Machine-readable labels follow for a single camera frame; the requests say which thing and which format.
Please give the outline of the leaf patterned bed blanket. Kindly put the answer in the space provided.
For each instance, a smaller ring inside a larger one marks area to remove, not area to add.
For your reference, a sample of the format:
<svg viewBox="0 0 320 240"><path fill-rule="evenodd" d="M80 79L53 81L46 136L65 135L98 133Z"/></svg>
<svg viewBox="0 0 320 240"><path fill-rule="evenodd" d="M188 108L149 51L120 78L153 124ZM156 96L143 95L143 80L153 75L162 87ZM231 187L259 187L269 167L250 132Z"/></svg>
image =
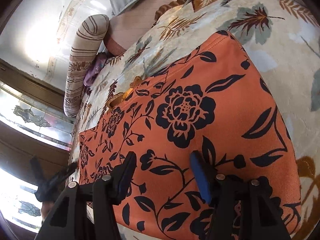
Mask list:
<svg viewBox="0 0 320 240"><path fill-rule="evenodd" d="M129 49L109 59L86 90L71 158L80 160L81 132L221 30L244 48L285 123L300 183L300 221L289 234L307 239L319 222L319 23L297 0L192 0L167 11ZM118 226L122 239L161 239Z"/></svg>

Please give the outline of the purple cloth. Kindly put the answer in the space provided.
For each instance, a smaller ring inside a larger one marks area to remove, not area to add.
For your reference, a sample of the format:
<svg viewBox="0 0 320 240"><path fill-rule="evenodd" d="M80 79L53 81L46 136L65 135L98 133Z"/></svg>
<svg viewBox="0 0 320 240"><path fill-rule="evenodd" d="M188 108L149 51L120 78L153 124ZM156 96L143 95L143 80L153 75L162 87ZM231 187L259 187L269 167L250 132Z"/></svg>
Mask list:
<svg viewBox="0 0 320 240"><path fill-rule="evenodd" d="M95 79L97 78L98 74L104 68L107 61L107 55L105 52L98 53L95 57L92 65L88 68L88 71L84 78L84 86L90 87Z"/></svg>

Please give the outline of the striped floral bolster pillow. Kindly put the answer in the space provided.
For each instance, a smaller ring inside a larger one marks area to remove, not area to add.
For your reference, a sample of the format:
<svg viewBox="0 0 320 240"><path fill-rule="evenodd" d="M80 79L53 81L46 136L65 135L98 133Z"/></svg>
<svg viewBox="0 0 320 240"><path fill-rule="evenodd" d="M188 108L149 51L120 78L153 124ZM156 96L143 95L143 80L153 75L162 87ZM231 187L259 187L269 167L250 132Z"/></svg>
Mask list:
<svg viewBox="0 0 320 240"><path fill-rule="evenodd" d="M76 31L69 56L63 102L63 110L68 117L78 114L86 73L108 31L109 22L107 15L89 16Z"/></svg>

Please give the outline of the etched glass wooden door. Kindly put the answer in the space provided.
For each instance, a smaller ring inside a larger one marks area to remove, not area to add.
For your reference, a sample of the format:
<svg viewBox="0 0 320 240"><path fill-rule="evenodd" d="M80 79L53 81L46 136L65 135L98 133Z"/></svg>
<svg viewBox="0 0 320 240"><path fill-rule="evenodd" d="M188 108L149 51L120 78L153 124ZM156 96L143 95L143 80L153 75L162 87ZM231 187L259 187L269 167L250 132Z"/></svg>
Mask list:
<svg viewBox="0 0 320 240"><path fill-rule="evenodd" d="M74 119L62 100L61 90L1 61L1 239L33 239L41 226L30 160L46 178L67 166Z"/></svg>

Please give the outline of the pink bed sheet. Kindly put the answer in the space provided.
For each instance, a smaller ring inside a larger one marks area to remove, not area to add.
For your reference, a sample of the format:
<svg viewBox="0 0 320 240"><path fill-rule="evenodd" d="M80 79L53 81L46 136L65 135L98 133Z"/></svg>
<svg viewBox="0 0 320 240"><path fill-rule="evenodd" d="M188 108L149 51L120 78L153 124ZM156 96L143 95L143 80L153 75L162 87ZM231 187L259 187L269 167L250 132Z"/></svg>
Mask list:
<svg viewBox="0 0 320 240"><path fill-rule="evenodd" d="M104 38L109 53L118 56L146 34L162 14L186 0L139 0L130 9L110 19Z"/></svg>

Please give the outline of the orange floral blouse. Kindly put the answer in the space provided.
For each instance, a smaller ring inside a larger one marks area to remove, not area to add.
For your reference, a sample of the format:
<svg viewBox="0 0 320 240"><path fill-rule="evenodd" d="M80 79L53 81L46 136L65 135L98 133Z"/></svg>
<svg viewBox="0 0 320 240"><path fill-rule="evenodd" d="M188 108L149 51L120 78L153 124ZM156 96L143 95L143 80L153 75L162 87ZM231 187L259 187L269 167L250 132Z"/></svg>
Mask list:
<svg viewBox="0 0 320 240"><path fill-rule="evenodd" d="M213 210L189 156L223 174L264 176L289 233L300 221L300 183L289 133L263 78L227 31L132 90L79 135L80 184L110 174L127 154L137 167L119 224L161 239L204 239Z"/></svg>

